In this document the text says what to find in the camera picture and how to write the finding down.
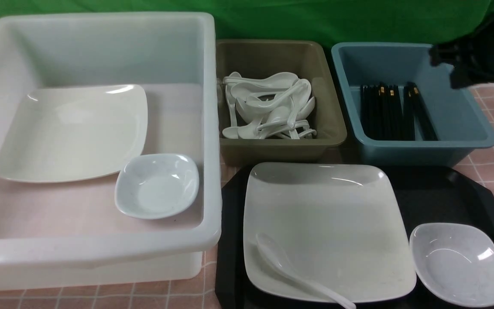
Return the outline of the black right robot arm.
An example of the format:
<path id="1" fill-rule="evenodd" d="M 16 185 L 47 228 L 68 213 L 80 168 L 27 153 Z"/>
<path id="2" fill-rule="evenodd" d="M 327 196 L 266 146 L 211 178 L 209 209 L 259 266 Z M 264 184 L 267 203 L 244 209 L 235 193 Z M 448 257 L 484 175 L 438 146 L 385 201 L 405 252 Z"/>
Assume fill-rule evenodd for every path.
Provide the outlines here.
<path id="1" fill-rule="evenodd" d="M 448 64 L 452 89 L 494 83 L 494 12 L 471 33 L 429 49 L 432 67 Z"/>

